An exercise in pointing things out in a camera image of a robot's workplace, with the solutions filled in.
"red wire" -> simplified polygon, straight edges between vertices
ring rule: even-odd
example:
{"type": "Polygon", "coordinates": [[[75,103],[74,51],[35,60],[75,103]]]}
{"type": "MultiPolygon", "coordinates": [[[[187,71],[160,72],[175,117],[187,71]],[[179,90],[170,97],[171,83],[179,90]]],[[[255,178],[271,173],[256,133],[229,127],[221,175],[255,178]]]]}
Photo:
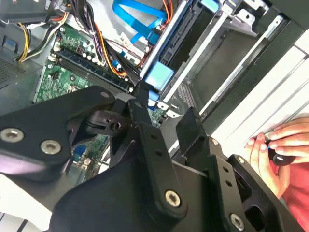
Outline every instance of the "red wire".
{"type": "Polygon", "coordinates": [[[63,16],[60,16],[59,18],[52,18],[52,21],[58,22],[58,21],[60,21],[61,19],[63,19],[63,16]]]}

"capacitor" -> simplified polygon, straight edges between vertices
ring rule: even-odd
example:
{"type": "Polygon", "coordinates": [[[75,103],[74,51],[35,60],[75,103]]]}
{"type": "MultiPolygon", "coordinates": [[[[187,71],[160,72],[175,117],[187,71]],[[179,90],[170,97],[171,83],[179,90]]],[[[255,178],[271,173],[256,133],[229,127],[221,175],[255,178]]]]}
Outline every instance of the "capacitor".
{"type": "Polygon", "coordinates": [[[92,46],[88,46],[88,47],[87,47],[87,51],[88,51],[88,52],[91,52],[91,51],[92,51],[92,46]]]}

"wire bundle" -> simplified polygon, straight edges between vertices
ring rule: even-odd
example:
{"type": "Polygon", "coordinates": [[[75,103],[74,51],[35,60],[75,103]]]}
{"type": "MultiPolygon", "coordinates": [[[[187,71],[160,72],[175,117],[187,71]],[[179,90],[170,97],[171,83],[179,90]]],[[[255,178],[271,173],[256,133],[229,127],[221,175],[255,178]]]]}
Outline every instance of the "wire bundle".
{"type": "MultiPolygon", "coordinates": [[[[24,62],[27,59],[40,54],[46,48],[46,46],[50,42],[51,38],[53,37],[54,33],[65,23],[68,16],[69,16],[69,13],[64,13],[64,15],[61,17],[61,19],[58,20],[58,23],[55,24],[55,25],[52,25],[47,30],[45,37],[43,38],[41,44],[37,48],[33,49],[31,52],[28,53],[29,46],[27,48],[25,47],[23,54],[20,56],[21,58],[19,58],[19,62],[24,62]]],[[[26,38],[26,44],[30,44],[29,42],[27,42],[27,41],[29,41],[29,39],[28,39],[28,36],[26,34],[25,34],[25,38],[26,38]]]]}
{"type": "Polygon", "coordinates": [[[166,0],[162,0],[162,1],[163,1],[164,6],[165,6],[166,13],[168,14],[168,19],[165,22],[165,24],[163,25],[165,27],[171,21],[173,14],[174,14],[174,10],[173,10],[172,0],[169,0],[168,3],[167,3],[166,0]]]}
{"type": "Polygon", "coordinates": [[[111,71],[118,76],[125,76],[126,72],[119,72],[115,67],[113,67],[109,49],[109,45],[106,43],[105,39],[102,36],[101,31],[94,21],[94,14],[91,5],[85,0],[69,0],[72,13],[81,28],[83,28],[86,32],[88,32],[94,41],[95,49],[98,57],[103,61],[106,60],[111,71]]]}
{"type": "Polygon", "coordinates": [[[30,43],[31,43],[31,31],[29,29],[27,29],[25,27],[25,25],[21,24],[21,23],[18,23],[19,26],[22,28],[22,30],[24,31],[24,35],[25,35],[25,47],[24,47],[24,51],[23,53],[16,59],[18,60],[19,62],[22,62],[25,58],[26,58],[26,55],[28,53],[28,50],[29,50],[29,46],[30,46],[30,43]]]}
{"type": "MultiPolygon", "coordinates": [[[[173,14],[174,14],[172,0],[169,0],[168,3],[166,2],[166,0],[162,0],[162,1],[163,1],[164,6],[165,6],[165,10],[166,10],[166,12],[167,12],[167,14],[168,14],[168,19],[167,19],[167,21],[162,25],[161,30],[163,30],[163,29],[166,27],[166,25],[167,25],[168,23],[170,23],[170,21],[171,21],[171,19],[172,19],[172,17],[173,17],[173,14]]],[[[150,53],[152,52],[152,49],[153,49],[153,47],[150,46],[150,47],[149,47],[149,51],[145,53],[144,57],[141,59],[140,63],[136,66],[136,68],[141,68],[141,67],[144,65],[146,59],[148,58],[148,56],[149,56],[150,53]]]]}

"orange wire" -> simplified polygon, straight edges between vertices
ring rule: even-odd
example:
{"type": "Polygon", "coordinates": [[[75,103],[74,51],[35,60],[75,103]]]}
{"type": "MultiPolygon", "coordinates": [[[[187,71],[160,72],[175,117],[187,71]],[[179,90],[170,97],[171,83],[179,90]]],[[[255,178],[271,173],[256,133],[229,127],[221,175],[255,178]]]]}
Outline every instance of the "orange wire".
{"type": "Polygon", "coordinates": [[[174,13],[172,0],[169,0],[169,5],[170,5],[170,19],[172,20],[174,13]]]}
{"type": "Polygon", "coordinates": [[[105,56],[105,59],[110,67],[110,69],[112,70],[113,73],[119,75],[119,76],[126,76],[126,72],[118,72],[114,67],[113,65],[111,64],[111,61],[109,59],[109,55],[107,54],[106,52],[106,47],[105,47],[105,43],[104,43],[104,40],[103,40],[103,36],[102,36],[102,33],[100,32],[100,30],[98,29],[98,26],[97,24],[95,24],[96,26],[96,29],[97,29],[97,32],[100,36],[100,40],[101,40],[101,44],[102,44],[102,47],[103,47],[103,52],[104,52],[104,56],[105,56]]]}
{"type": "Polygon", "coordinates": [[[164,24],[164,25],[166,25],[166,24],[168,24],[169,21],[170,21],[169,9],[168,9],[168,5],[167,5],[166,1],[165,1],[165,0],[162,0],[162,1],[163,1],[164,6],[165,6],[165,10],[166,10],[166,12],[167,12],[167,14],[168,14],[168,19],[167,19],[166,23],[164,24]]]}

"red shirt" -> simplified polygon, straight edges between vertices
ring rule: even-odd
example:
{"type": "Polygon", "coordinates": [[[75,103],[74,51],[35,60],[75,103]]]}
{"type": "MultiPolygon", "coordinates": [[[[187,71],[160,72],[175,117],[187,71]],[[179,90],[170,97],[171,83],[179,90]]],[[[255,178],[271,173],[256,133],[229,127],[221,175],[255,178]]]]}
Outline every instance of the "red shirt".
{"type": "Polygon", "coordinates": [[[290,168],[290,185],[282,197],[297,222],[309,232],[309,163],[291,164],[290,168]]]}

